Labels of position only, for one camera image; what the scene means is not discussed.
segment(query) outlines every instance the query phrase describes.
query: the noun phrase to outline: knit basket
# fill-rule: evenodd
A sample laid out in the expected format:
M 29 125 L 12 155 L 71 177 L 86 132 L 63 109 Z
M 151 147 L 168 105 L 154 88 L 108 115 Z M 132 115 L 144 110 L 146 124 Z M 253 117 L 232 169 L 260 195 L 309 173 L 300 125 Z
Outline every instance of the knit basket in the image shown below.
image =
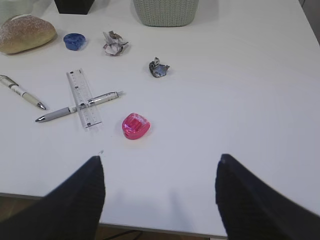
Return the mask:
M 133 0 L 135 11 L 144 25 L 180 27 L 190 24 L 199 0 Z

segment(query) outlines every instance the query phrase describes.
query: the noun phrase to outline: cable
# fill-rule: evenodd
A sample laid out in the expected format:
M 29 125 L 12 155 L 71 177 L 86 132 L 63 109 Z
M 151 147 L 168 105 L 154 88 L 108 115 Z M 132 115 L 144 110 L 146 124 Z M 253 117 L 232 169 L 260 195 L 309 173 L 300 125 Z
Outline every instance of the cable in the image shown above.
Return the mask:
M 121 237 L 123 235 L 127 235 L 127 234 L 131 234 L 131 233 L 136 233 L 136 232 L 139 232 L 139 234 L 133 239 L 133 240 L 138 240 L 138 238 L 141 237 L 143 231 L 138 231 L 138 230 L 130 230 L 130 231 L 125 231 L 125 232 L 121 232 L 121 233 L 118 233 L 116 235 L 113 235 L 113 236 L 110 236 L 110 237 L 107 237 L 103 240 L 112 240 L 112 239 L 116 239 L 118 237 Z

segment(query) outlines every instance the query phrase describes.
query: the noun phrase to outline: mechanical pen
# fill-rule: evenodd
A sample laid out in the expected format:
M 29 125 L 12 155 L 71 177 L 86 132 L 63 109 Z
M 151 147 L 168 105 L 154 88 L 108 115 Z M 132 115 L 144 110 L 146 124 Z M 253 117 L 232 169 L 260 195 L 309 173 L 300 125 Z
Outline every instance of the mechanical pen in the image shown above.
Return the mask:
M 108 102 L 108 101 L 113 100 L 113 99 L 117 99 L 120 96 L 122 96 L 123 94 L 124 94 L 123 91 L 109 92 L 109 93 L 103 94 L 101 96 L 97 96 L 97 97 L 91 98 L 87 102 L 85 102 L 83 105 L 81 104 L 79 107 L 81 109 L 89 108 L 89 107 L 92 107 L 92 106 L 95 106 L 95 105 L 98 105 L 98 104 L 102 104 L 102 103 Z M 63 116 L 67 116 L 69 114 L 73 114 L 76 111 L 77 111 L 77 107 L 76 106 L 68 106 L 68 107 L 62 108 L 60 110 L 57 110 L 57 111 L 54 111 L 54 112 L 50 112 L 50 113 L 48 113 L 46 115 L 43 115 L 43 116 L 39 117 L 38 119 L 36 119 L 35 121 L 37 123 L 44 123 L 44 122 L 51 121 L 53 119 L 57 119 L 57 118 L 61 118 Z
M 18 94 L 20 97 L 27 100 L 29 103 L 35 105 L 36 107 L 46 110 L 47 108 L 45 105 L 40 102 L 38 99 L 36 99 L 34 96 L 32 96 L 30 93 L 27 93 L 25 90 L 23 90 L 19 85 L 13 81 L 11 78 L 0 75 L 0 82 L 9 87 L 12 91 L 14 91 L 16 94 Z

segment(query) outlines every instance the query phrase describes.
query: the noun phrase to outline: transparent ruler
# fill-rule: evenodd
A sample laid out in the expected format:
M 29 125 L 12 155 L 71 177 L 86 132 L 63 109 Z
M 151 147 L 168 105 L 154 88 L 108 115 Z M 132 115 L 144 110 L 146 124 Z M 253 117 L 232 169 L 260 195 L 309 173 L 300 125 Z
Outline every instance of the transparent ruler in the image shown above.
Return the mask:
M 88 107 L 88 100 L 92 98 L 92 94 L 88 87 L 87 80 L 82 69 L 70 71 L 66 73 L 77 112 L 85 129 L 102 123 L 96 106 Z

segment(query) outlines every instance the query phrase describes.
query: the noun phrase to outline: white table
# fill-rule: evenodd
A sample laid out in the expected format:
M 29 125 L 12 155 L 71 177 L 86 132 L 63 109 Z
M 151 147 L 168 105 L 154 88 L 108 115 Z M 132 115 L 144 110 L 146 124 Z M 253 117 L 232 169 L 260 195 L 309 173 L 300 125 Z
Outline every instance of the white table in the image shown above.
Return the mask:
M 320 214 L 320 48 L 298 0 L 200 0 L 194 22 L 180 28 L 142 25 L 128 0 L 96 0 L 89 15 L 42 3 L 51 3 L 42 18 L 57 40 L 1 55 L 1 74 L 47 112 L 73 104 L 66 72 L 74 69 L 94 96 L 126 95 L 99 105 L 103 127 L 85 132 L 77 114 L 35 123 L 45 112 L 1 87 L 1 193 L 44 196 L 103 150 L 102 223 L 225 236 L 214 184 L 229 153 Z M 130 42 L 122 56 L 103 53 L 110 30 Z M 88 38 L 86 48 L 65 48 L 72 32 Z M 171 66 L 161 79 L 148 70 L 156 56 Z M 121 129 L 132 112 L 152 124 L 134 141 Z

